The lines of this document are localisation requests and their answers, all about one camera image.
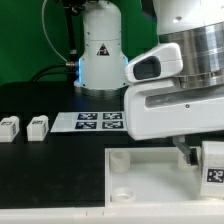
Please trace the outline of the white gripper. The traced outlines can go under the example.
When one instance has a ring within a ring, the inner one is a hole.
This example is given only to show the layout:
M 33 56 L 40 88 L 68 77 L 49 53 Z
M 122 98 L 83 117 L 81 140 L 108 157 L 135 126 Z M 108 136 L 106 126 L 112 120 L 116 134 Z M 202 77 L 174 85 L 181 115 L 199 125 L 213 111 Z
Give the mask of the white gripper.
M 224 130 L 224 85 L 181 90 L 172 79 L 130 86 L 124 97 L 128 134 L 135 140 L 172 137 L 190 166 L 198 164 L 188 135 Z

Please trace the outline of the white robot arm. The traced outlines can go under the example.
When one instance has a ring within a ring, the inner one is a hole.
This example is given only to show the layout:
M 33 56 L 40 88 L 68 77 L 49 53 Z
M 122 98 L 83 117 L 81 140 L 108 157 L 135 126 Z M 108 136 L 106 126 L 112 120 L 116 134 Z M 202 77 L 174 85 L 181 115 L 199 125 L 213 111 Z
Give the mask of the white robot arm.
M 170 137 L 193 164 L 186 135 L 224 129 L 224 0 L 140 1 L 158 44 L 132 60 L 121 50 L 119 10 L 107 0 L 86 1 L 74 85 L 94 95 L 123 90 L 129 135 Z

